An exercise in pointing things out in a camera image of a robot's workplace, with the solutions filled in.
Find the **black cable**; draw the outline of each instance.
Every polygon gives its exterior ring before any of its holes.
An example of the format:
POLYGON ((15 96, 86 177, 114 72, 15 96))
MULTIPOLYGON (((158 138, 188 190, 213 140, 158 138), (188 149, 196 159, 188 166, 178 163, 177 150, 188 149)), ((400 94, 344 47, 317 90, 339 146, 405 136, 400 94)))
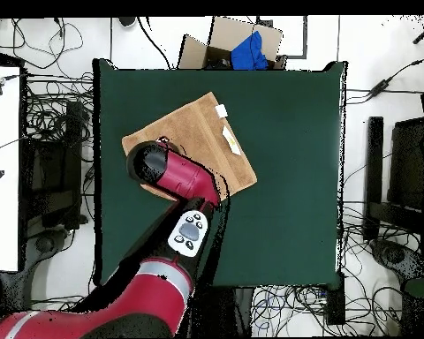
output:
POLYGON ((165 59, 165 62, 168 66, 168 70, 171 70, 171 66, 170 63, 168 62, 168 58, 166 58, 165 54, 162 52, 162 50, 154 43, 154 41, 151 39, 151 37, 148 35, 148 33, 146 32, 145 28, 143 27, 143 25, 141 24, 140 21, 140 17, 137 17, 138 23, 140 24, 140 28, 143 31, 144 35, 146 35, 146 37, 149 39, 149 41, 152 43, 152 45, 160 52, 160 54, 163 56, 163 58, 165 59))
MULTIPOLYGON (((387 157, 389 157, 389 156, 391 156, 392 155, 392 152, 390 152, 390 153, 388 153, 388 154, 386 154, 385 156, 383 156, 382 157, 382 159, 385 159, 385 158, 387 158, 387 157)), ((359 168, 359 169, 356 169, 353 173, 351 173, 346 179, 345 179, 345 181, 344 181, 344 184, 343 184, 343 187, 345 186, 345 184, 347 183, 347 181, 349 180, 349 178, 351 177, 351 176, 353 176, 354 174, 356 174, 356 173, 358 173, 360 170, 363 170, 363 169, 365 169, 366 168, 366 166, 367 166, 367 163, 366 164, 364 164, 361 168, 359 168)))
POLYGON ((30 46, 28 43, 27 43, 27 41, 26 41, 26 39, 25 39, 25 35, 24 35, 24 33, 22 32, 22 29, 19 27, 19 22, 21 21, 22 19, 18 19, 17 21, 13 21, 13 19, 11 19, 11 22, 13 23, 13 25, 14 25, 14 30, 13 30, 13 33, 12 33, 12 53, 14 54, 14 56, 15 57, 17 57, 17 58, 19 58, 19 59, 21 59, 21 60, 23 60, 23 61, 25 61, 26 63, 28 63, 28 64, 30 64, 30 65, 32 65, 32 66, 34 66, 35 68, 38 68, 38 69, 42 69, 42 70, 44 70, 44 69, 47 69, 47 68, 49 68, 50 66, 52 66, 53 64, 56 64, 57 63, 57 61, 58 61, 58 59, 61 57, 61 55, 64 53, 64 48, 65 48, 65 30, 64 30, 64 27, 65 27, 65 24, 64 24, 64 19, 61 19, 61 23, 62 23, 62 26, 60 25, 60 24, 58 24, 58 26, 60 27, 60 30, 56 33, 56 35, 57 34, 62 34, 63 35, 63 47, 61 48, 61 51, 60 51, 60 53, 57 55, 57 57, 55 58, 55 60, 54 61, 52 61, 50 64, 48 64, 48 65, 46 65, 46 66, 39 66, 39 65, 37 65, 37 64, 34 64, 34 63, 31 63, 30 61, 28 61, 28 60, 26 60, 25 58, 23 58, 23 57, 21 57, 21 56, 18 56, 17 54, 16 54, 16 48, 21 48, 21 47, 23 47, 24 45, 27 45, 30 49, 33 49, 33 50, 38 50, 38 51, 40 51, 40 52, 45 52, 45 53, 48 53, 49 54, 49 52, 48 51, 46 51, 46 50, 43 50, 43 49, 38 49, 38 48, 35 48, 35 47, 32 47, 32 46, 30 46), (16 31, 17 30, 19 30, 19 34, 20 34, 20 36, 21 36, 21 38, 22 38, 22 40, 23 40, 23 44, 21 45, 21 46, 19 46, 19 47, 16 47, 16 31))
POLYGON ((113 50, 113 18, 110 18, 110 61, 113 61, 111 59, 112 50, 113 50))
POLYGON ((369 100, 371 100, 374 96, 369 96, 366 100, 363 100, 362 102, 346 102, 345 105, 351 105, 351 104, 362 104, 363 102, 368 102, 369 100))
POLYGON ((401 296, 404 296, 404 293, 402 292, 402 291, 400 291, 400 290, 398 290, 398 289, 395 289, 394 287, 391 287, 391 286, 383 286, 383 287, 381 287, 380 289, 378 289, 378 290, 376 290, 375 292, 374 292, 374 295, 372 296, 372 312, 373 312, 373 315, 375 316, 375 323, 376 323, 376 325, 377 325, 377 327, 382 331, 382 334, 383 335, 385 335, 385 336, 390 336, 388 333, 386 333, 383 329, 382 329, 382 327, 380 326, 380 323, 379 323, 379 320, 377 319, 377 314, 376 314, 376 311, 375 311, 375 297, 377 296, 377 294, 380 292, 380 291, 383 291, 383 290, 394 290, 395 292, 397 292, 398 294, 400 294, 401 296))
POLYGON ((367 94, 365 94, 363 96, 352 96, 352 97, 347 98, 347 100, 351 100, 351 99, 364 99, 368 95, 369 95, 369 93, 367 93, 367 94))
POLYGON ((390 82, 403 70, 410 66, 418 65, 424 62, 424 58, 420 60, 415 60, 409 63, 408 65, 404 66, 403 68, 399 69, 397 72, 395 72, 393 75, 388 77, 387 79, 382 79, 379 83, 377 83, 372 89, 367 93, 368 98, 362 102, 348 102, 346 101, 345 104, 362 104, 363 102, 368 102, 369 100, 375 98, 378 94, 384 92, 386 88, 390 85, 390 82))

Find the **dark green table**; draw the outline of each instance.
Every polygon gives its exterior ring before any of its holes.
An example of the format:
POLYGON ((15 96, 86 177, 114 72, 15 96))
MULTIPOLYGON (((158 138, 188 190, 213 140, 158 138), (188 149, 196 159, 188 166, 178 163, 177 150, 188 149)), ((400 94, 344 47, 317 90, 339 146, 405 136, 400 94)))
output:
POLYGON ((231 198, 214 285, 338 282, 344 64, 324 72, 120 71, 101 60, 99 70, 102 189, 95 215, 103 282, 171 204, 127 176, 121 139, 210 91, 226 106, 258 177, 231 198))

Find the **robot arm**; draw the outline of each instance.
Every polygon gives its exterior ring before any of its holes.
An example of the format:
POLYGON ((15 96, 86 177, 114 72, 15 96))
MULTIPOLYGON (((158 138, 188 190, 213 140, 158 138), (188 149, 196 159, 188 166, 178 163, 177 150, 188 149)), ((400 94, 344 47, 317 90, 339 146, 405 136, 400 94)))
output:
POLYGON ((125 274, 132 274, 130 282, 110 304, 93 312, 28 311, 6 316, 0 320, 0 338, 171 337, 177 333, 219 202, 215 179, 201 165, 160 142, 137 146, 127 160, 131 177, 178 199, 139 250, 124 259, 107 281, 116 286, 125 274))

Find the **black cord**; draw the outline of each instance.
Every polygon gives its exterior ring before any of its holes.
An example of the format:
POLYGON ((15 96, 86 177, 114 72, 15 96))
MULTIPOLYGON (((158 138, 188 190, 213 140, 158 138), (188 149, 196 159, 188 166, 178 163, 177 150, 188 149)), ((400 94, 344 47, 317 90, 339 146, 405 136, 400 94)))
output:
POLYGON ((58 23, 58 26, 60 27, 60 30, 59 30, 59 32, 57 32, 56 34, 60 34, 60 35, 62 35, 63 36, 63 47, 61 48, 61 51, 60 51, 60 53, 56 56, 56 58, 55 58, 55 60, 54 61, 52 61, 50 64, 48 64, 48 65, 46 65, 46 66, 39 66, 39 65, 37 65, 37 64, 34 64, 34 63, 31 63, 30 61, 28 61, 28 60, 26 60, 25 58, 23 58, 23 57, 21 57, 21 56, 18 56, 17 55, 17 53, 16 53, 16 49, 19 49, 19 48, 22 48, 24 45, 27 45, 30 49, 33 49, 33 50, 38 50, 38 51, 40 51, 40 52, 45 52, 45 53, 48 53, 48 54, 50 54, 48 51, 46 51, 46 50, 43 50, 43 49, 38 49, 38 48, 35 48, 35 47, 32 47, 32 46, 30 46, 28 43, 27 43, 27 41, 26 41, 26 39, 25 39, 25 35, 24 35, 24 33, 22 32, 22 29, 19 27, 19 22, 21 21, 22 19, 18 19, 17 21, 14 21, 13 19, 11 19, 11 22, 13 23, 13 25, 14 25, 14 30, 13 30, 13 33, 12 33, 12 53, 14 54, 14 56, 15 57, 17 57, 17 58, 19 58, 19 59, 21 59, 21 60, 23 60, 23 61, 25 61, 26 63, 28 63, 28 64, 30 64, 30 65, 32 65, 32 66, 34 66, 35 68, 38 68, 38 69, 47 69, 47 68, 49 68, 50 66, 52 66, 52 65, 54 65, 54 64, 56 64, 57 63, 57 61, 59 60, 59 58, 61 57, 61 55, 64 53, 64 48, 65 48, 65 30, 64 30, 64 28, 65 28, 65 24, 64 24, 64 19, 61 19, 61 24, 62 25, 60 25, 59 23, 58 23), (20 37, 22 38, 22 45, 20 45, 19 47, 16 47, 16 31, 18 31, 19 30, 19 34, 20 34, 20 37))
MULTIPOLYGON (((394 290, 395 292, 397 292, 398 294, 400 294, 401 296, 403 296, 404 295, 404 293, 402 292, 402 291, 400 291, 400 290, 398 290, 398 289, 395 289, 394 287, 391 287, 391 286, 383 286, 383 287, 381 287, 380 289, 378 289, 378 290, 376 290, 375 292, 374 292, 374 295, 372 296, 372 312, 373 312, 373 315, 375 316, 375 323, 376 323, 376 325, 377 325, 377 327, 382 331, 382 334, 383 335, 385 335, 385 336, 390 336, 388 333, 386 333, 383 329, 382 329, 382 327, 380 326, 380 322, 379 322, 379 320, 377 319, 377 314, 376 314, 376 309, 375 309, 375 297, 377 296, 377 294, 380 292, 380 291, 383 291, 383 290, 394 290)), ((399 318, 398 318, 398 316, 396 315, 396 318, 392 318, 395 322, 397 322, 397 323, 399 323, 400 322, 400 320, 399 320, 399 318)))
POLYGON ((113 18, 110 18, 110 61, 113 61, 111 59, 112 50, 113 50, 113 18))
POLYGON ((165 62, 168 66, 168 69, 171 70, 171 66, 170 63, 168 62, 168 58, 166 58, 165 54, 162 52, 162 50, 157 46, 157 44, 154 43, 154 41, 151 39, 151 37, 148 35, 147 31, 145 30, 145 28, 143 27, 143 25, 141 24, 140 21, 140 17, 137 17, 138 23, 140 24, 140 28, 143 31, 144 35, 146 35, 146 37, 149 39, 149 41, 152 43, 152 45, 160 52, 160 54, 163 56, 163 58, 165 59, 165 62))
POLYGON ((382 93, 383 91, 386 90, 386 88, 390 85, 390 82, 393 80, 393 78, 395 78, 400 72, 402 72, 403 70, 405 70, 406 68, 410 67, 410 66, 414 66, 414 65, 418 65, 424 62, 424 58, 420 59, 420 60, 415 60, 412 61, 411 63, 409 63, 408 65, 404 66, 403 68, 399 69, 397 72, 395 72, 393 75, 391 75, 390 77, 388 77, 387 79, 382 79, 379 83, 377 83, 368 93, 366 96, 368 96, 368 98, 362 102, 348 102, 348 100, 345 102, 345 104, 362 104, 363 102, 368 102, 369 100, 375 98, 378 94, 382 93))

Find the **brown towel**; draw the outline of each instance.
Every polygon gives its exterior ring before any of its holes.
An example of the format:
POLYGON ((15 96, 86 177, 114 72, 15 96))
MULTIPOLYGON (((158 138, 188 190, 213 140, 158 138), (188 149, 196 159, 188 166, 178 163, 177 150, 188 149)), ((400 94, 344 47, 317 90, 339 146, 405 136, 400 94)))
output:
MULTIPOLYGON (((231 196, 255 184, 256 175, 228 121, 217 115, 217 105, 218 102, 212 93, 205 94, 144 129, 123 137, 125 154, 128 155, 134 146, 143 141, 165 136, 178 147, 181 154, 185 151, 187 157, 214 172, 222 200, 226 198, 226 190, 220 174, 226 179, 231 196), (236 140, 240 155, 231 151, 228 141, 223 136, 224 126, 236 140)), ((172 200, 170 196, 150 186, 142 185, 142 187, 155 195, 172 200)))

